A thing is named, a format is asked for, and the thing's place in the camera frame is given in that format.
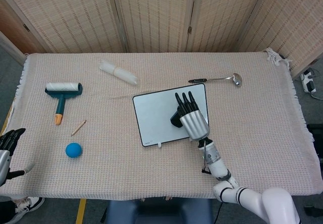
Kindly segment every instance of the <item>shoe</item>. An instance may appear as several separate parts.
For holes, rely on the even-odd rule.
[[[45,201],[45,198],[41,197],[26,197],[19,203],[16,203],[15,216],[5,224],[17,223],[25,214],[37,210]]]

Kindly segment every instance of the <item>whiteboard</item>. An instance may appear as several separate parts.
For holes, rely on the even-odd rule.
[[[204,84],[136,95],[132,98],[141,144],[144,147],[189,137],[184,127],[178,128],[171,123],[171,117],[176,113],[178,106],[175,93],[177,92],[183,101],[182,93],[185,92],[188,97],[188,91],[192,92],[202,115],[208,123]]]

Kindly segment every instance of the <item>lint roller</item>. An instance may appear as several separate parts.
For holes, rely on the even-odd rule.
[[[53,98],[59,99],[55,114],[55,125],[60,125],[63,118],[65,99],[82,94],[83,87],[80,83],[48,83],[45,92]]]
[[[100,69],[116,76],[119,79],[126,81],[129,84],[137,85],[139,80],[132,73],[117,67],[116,65],[109,63],[107,60],[102,59],[100,64]]]

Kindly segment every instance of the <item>power strip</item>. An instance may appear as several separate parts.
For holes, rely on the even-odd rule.
[[[316,92],[312,76],[313,75],[310,70],[305,70],[300,76],[305,93]]]

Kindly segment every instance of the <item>robotic hand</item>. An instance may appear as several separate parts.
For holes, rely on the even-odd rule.
[[[203,153],[203,173],[211,174],[221,181],[213,187],[216,199],[223,203],[236,203],[258,215],[270,224],[300,224],[300,218],[291,195],[282,188],[270,188],[259,194],[246,187],[240,187],[226,168],[214,142],[208,139],[210,133],[208,124],[198,109],[191,92],[190,100],[185,93],[183,100],[176,93],[177,112],[180,121],[192,140],[198,141],[198,148]]]
[[[6,180],[28,173],[34,166],[29,165],[24,170],[10,172],[10,161],[14,154],[20,136],[25,132],[25,128],[11,130],[0,136],[0,186],[6,183]]]

